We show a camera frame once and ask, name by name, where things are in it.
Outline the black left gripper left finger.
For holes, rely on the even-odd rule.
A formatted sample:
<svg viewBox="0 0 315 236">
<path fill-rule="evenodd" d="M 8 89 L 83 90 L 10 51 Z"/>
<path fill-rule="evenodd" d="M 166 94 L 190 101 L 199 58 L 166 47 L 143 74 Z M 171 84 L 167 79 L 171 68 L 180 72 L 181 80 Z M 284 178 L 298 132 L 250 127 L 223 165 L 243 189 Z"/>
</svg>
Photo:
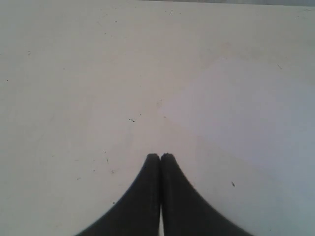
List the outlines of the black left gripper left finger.
<svg viewBox="0 0 315 236">
<path fill-rule="evenodd" d="M 82 236 L 157 236 L 160 219 L 160 159 L 148 154 L 136 179 Z"/>
</svg>

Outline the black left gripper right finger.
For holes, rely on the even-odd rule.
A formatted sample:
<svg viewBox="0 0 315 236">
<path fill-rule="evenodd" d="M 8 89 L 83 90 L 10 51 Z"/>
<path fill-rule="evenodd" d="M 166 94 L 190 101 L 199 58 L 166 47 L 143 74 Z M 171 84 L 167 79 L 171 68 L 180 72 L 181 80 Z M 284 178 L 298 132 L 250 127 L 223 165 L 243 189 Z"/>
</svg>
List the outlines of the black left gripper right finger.
<svg viewBox="0 0 315 236">
<path fill-rule="evenodd" d="M 247 236 L 190 184 L 174 155 L 160 159 L 163 231 L 166 236 Z"/>
</svg>

